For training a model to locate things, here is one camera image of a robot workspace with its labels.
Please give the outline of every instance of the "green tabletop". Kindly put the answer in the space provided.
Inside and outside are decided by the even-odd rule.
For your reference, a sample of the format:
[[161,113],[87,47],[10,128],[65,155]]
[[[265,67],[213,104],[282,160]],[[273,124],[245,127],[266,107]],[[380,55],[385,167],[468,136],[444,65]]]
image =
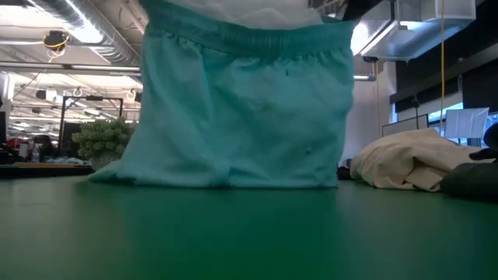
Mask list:
[[498,205],[314,191],[0,182],[0,279],[498,279]]

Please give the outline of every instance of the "green table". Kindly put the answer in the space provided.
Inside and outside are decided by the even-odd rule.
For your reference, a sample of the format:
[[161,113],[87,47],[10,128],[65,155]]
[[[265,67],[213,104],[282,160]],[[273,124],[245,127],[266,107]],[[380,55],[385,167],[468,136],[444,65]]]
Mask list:
[[498,205],[315,191],[0,182],[0,279],[498,279]]

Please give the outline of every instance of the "elastic waistband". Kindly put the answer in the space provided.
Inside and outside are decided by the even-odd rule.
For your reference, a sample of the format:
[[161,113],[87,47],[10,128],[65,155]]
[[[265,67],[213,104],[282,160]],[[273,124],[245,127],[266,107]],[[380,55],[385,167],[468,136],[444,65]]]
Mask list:
[[141,0],[148,35],[174,33],[206,47],[254,57],[293,57],[350,48],[353,22],[324,23],[294,30],[251,29],[202,16],[166,0]]

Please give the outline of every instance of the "beige fabric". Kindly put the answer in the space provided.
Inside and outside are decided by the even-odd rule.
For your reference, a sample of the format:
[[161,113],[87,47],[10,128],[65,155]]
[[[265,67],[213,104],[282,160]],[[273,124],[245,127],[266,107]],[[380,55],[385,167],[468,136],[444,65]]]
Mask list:
[[479,150],[449,141],[433,128],[401,132],[363,149],[352,160],[351,176],[379,188],[438,191],[443,177],[472,163],[468,154]]

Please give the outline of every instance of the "shorts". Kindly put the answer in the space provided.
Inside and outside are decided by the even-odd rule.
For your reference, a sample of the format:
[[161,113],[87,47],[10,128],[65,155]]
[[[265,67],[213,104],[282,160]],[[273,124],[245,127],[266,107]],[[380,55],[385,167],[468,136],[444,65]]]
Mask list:
[[255,30],[142,1],[140,123],[94,181],[334,187],[352,106],[354,24]]

